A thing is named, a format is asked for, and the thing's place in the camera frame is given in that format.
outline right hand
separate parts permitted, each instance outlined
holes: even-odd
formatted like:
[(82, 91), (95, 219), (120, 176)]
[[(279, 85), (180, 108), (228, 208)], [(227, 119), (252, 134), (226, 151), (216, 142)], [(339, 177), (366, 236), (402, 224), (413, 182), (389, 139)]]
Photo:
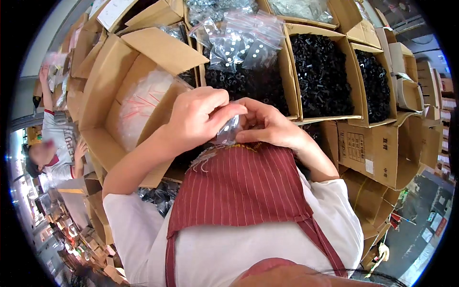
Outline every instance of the right hand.
[(237, 142), (264, 141), (298, 151), (313, 141), (306, 132), (273, 106), (250, 98), (242, 98), (236, 103), (245, 106), (248, 110), (246, 115), (240, 116), (244, 130), (236, 135)]
[(87, 151), (88, 144), (84, 141), (83, 137), (80, 137), (75, 148), (75, 161), (81, 159)]
[(40, 68), (40, 72), (38, 74), (41, 82), (46, 82), (48, 80), (48, 72), (50, 71), (49, 65), (43, 65)]

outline left hand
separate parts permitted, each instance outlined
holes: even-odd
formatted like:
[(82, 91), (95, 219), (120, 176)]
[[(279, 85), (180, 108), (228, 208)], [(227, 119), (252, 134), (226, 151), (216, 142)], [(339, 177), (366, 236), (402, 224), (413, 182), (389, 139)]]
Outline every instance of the left hand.
[(164, 136), (179, 155), (211, 140), (230, 118), (246, 113), (245, 106), (230, 103), (223, 89), (189, 90), (175, 100), (170, 121), (163, 126)]

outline apron strap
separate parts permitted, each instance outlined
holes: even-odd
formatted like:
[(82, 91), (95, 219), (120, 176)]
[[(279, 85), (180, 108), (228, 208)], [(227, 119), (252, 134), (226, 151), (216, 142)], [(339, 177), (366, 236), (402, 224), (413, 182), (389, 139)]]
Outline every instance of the apron strap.
[(177, 232), (169, 239), (166, 246), (166, 287), (176, 287), (175, 284), (175, 239)]
[(297, 223), (306, 236), (309, 237), (314, 245), (317, 246), (317, 248), (319, 248), (319, 250), (327, 257), (331, 267), (335, 271), (335, 275), (338, 277), (348, 278), (343, 262), (331, 245), (330, 241), (328, 241), (327, 237), (325, 237), (325, 234), (322, 232), (322, 229), (317, 224), (314, 217), (310, 217), (305, 221), (298, 221)]

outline floor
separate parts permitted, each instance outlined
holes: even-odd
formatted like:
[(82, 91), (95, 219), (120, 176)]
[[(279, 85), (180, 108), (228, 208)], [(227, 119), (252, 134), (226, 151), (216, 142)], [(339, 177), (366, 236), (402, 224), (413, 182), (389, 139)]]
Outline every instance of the floor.
[[(449, 218), (448, 201), (453, 198), (453, 186), (428, 172), (416, 176), (408, 186), (410, 192), (400, 210), (405, 218), (412, 219), (416, 225), (407, 221), (400, 223), (399, 229), (389, 230), (386, 245), (390, 249), (387, 262), (382, 262), (377, 271), (395, 278), (409, 286), (415, 284), (441, 239), (431, 228), (428, 221), (431, 212), (440, 215), (439, 218)], [(370, 281), (382, 283), (378, 278), (370, 277)]]

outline pile of black parts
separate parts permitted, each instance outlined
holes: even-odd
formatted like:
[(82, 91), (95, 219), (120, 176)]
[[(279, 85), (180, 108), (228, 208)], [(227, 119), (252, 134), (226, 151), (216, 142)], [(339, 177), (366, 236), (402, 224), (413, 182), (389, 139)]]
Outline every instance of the pile of black parts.
[(367, 96), (369, 123), (386, 120), (390, 114), (390, 89), (387, 84), (386, 69), (373, 54), (355, 50)]
[(304, 118), (352, 115), (346, 55), (328, 37), (290, 36)]
[[(204, 56), (209, 58), (209, 54), (209, 49), (205, 48)], [(249, 97), (276, 107), (285, 116), (289, 115), (277, 61), (268, 68), (253, 70), (243, 69), (242, 64), (237, 64), (236, 73), (209, 70), (208, 66), (209, 63), (205, 65), (206, 85), (227, 90), (230, 101)]]

